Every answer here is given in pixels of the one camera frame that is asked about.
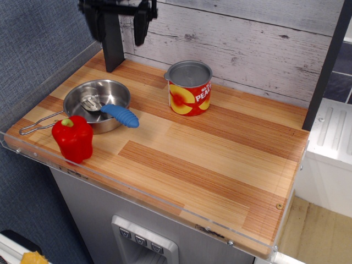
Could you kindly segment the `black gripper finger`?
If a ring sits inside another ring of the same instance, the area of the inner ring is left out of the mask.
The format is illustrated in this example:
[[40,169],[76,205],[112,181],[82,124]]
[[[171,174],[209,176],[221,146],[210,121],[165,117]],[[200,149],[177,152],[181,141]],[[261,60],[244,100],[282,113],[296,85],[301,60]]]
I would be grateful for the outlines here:
[[92,37],[102,42],[106,35],[104,15],[96,9],[85,9],[84,14]]
[[138,10],[134,15],[134,38],[136,46],[144,44],[150,22],[149,18],[149,11],[146,10]]

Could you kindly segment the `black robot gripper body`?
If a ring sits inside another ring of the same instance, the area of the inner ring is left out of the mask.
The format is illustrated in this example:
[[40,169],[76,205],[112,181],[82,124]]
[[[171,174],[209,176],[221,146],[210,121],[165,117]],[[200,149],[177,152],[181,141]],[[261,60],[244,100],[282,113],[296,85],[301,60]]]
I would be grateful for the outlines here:
[[148,19],[158,17],[157,1],[141,1],[138,5],[121,4],[121,1],[78,1],[78,7],[84,14],[93,12],[134,16],[145,13]]

